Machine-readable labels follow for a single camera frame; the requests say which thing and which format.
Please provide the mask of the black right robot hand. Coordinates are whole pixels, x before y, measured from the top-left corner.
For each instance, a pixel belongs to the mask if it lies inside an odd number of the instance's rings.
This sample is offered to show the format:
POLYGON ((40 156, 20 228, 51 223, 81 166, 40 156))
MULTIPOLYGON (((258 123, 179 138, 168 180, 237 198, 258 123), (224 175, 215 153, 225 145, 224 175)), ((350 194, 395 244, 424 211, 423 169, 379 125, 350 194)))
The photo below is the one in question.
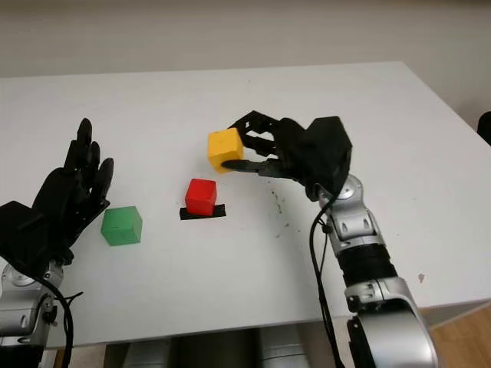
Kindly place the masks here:
POLYGON ((299 139, 305 128, 294 120, 275 120, 258 111, 251 111, 233 125, 245 148, 254 150, 265 160, 226 159, 220 164, 224 169, 259 176, 291 179, 305 187, 306 196, 313 202, 319 200, 318 186, 309 179, 299 149, 299 139))

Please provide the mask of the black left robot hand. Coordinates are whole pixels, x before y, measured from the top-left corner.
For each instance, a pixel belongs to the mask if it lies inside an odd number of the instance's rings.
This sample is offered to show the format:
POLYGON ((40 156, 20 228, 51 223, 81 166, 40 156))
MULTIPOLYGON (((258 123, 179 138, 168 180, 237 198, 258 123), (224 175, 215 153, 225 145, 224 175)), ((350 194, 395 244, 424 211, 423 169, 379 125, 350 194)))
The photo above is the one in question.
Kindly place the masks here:
POLYGON ((69 265, 71 246, 110 204, 107 192, 114 174, 114 160, 101 160, 101 148, 92 139, 92 124, 84 118, 71 141, 64 165, 54 169, 35 197, 33 208, 48 222, 48 254, 69 265))

